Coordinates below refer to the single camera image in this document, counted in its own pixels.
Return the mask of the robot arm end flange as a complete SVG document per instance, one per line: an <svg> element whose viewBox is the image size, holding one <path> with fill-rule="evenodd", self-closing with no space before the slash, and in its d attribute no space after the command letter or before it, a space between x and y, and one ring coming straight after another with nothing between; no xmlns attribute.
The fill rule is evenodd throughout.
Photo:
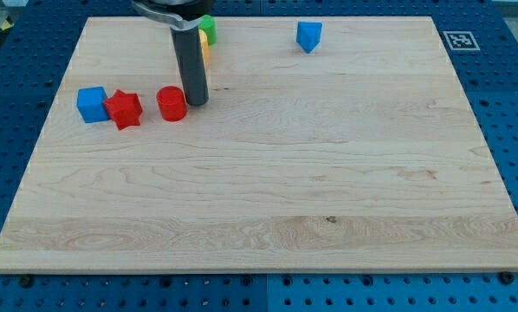
<svg viewBox="0 0 518 312"><path fill-rule="evenodd" d="M188 30L198 26L214 3L214 0L132 0L132 7L154 22L165 23L175 30Z"/></svg>

